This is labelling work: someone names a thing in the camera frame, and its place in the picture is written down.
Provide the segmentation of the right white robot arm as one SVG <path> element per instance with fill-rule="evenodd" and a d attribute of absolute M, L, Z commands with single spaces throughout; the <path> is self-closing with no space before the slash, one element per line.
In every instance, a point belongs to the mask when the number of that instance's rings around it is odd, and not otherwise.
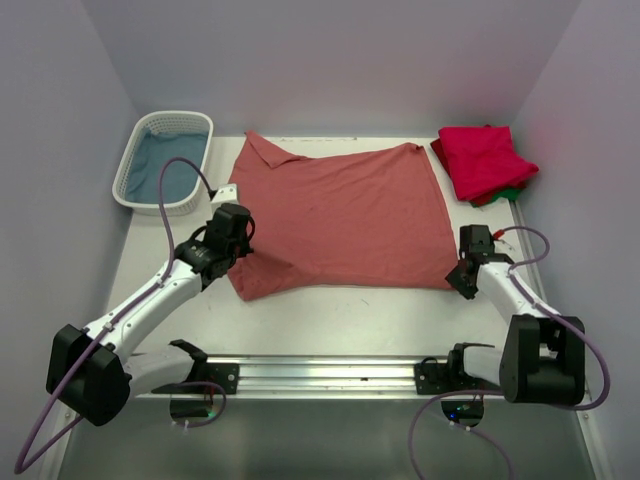
<path fill-rule="evenodd" d="M 551 308 L 522 283 L 509 255 L 496 250 L 486 225 L 459 230 L 459 260 L 446 276 L 463 298 L 486 297 L 505 320 L 504 345 L 458 343 L 449 352 L 445 379 L 468 392 L 480 381 L 498 386 L 511 403 L 575 407 L 585 394 L 584 325 Z"/>

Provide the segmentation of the salmon pink t shirt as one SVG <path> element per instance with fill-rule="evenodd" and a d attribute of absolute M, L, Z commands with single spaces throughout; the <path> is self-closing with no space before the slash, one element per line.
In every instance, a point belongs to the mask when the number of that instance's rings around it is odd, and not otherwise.
<path fill-rule="evenodd" d="M 456 242 L 420 145 L 310 158 L 249 131 L 230 180 L 257 227 L 229 273 L 245 301 L 315 285 L 450 287 Z"/>

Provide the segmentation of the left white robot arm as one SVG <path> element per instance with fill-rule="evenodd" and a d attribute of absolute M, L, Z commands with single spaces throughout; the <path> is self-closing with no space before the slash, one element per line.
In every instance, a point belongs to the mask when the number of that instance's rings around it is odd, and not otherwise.
<path fill-rule="evenodd" d="M 208 378 L 206 354 L 187 341 L 174 340 L 154 353 L 135 351 L 175 310 L 251 253 L 254 230 L 247 208 L 220 205 L 127 301 L 82 329 L 63 327 L 53 339 L 47 392 L 91 424 L 103 426 L 129 400 L 159 388 L 220 391 Z"/>

